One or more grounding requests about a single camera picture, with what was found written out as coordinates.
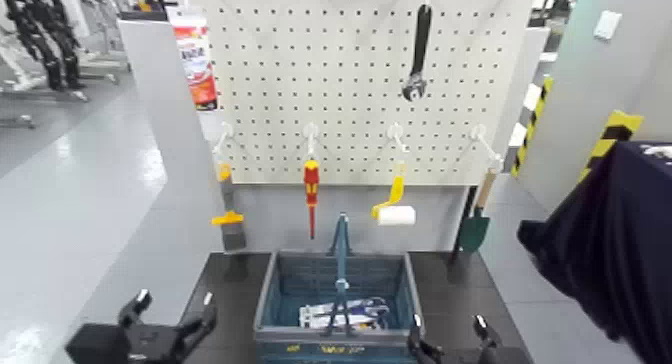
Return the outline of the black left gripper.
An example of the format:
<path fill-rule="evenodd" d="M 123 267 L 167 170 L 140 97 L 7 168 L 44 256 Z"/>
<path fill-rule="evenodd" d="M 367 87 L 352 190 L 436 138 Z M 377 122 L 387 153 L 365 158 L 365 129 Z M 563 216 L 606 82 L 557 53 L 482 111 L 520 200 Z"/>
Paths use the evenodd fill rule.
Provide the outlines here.
<path fill-rule="evenodd" d="M 74 363 L 181 363 L 181 352 L 192 352 L 217 325 L 218 308 L 210 291 L 204 296 L 203 310 L 175 329 L 135 325 L 142 323 L 141 314 L 152 300 L 150 291 L 141 289 L 120 309 L 119 326 L 82 325 L 65 345 L 68 357 Z"/>

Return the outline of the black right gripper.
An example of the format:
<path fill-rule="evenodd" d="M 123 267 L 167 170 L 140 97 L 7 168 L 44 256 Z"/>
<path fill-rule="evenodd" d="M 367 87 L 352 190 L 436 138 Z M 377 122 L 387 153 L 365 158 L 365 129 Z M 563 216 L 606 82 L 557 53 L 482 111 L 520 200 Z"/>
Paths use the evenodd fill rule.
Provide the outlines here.
<path fill-rule="evenodd" d="M 407 348 L 417 364 L 531 364 L 522 349 L 499 347 L 500 335 L 484 316 L 474 315 L 472 327 L 480 341 L 480 349 L 442 352 L 439 347 L 427 343 L 422 338 L 422 321 L 418 314 L 414 314 L 407 336 Z"/>

